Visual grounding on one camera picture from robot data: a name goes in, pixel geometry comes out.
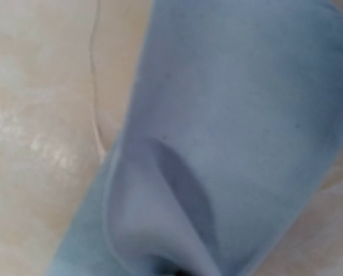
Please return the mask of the blue cleaning cloth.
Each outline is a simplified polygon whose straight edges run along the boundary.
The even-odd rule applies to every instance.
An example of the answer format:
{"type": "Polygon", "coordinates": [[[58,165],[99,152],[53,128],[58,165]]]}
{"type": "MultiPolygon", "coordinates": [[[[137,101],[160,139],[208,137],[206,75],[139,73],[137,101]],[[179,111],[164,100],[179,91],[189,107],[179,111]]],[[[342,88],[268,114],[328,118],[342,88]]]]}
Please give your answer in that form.
{"type": "Polygon", "coordinates": [[[331,1],[154,1],[125,123],[48,275],[251,275],[342,147],[331,1]]]}

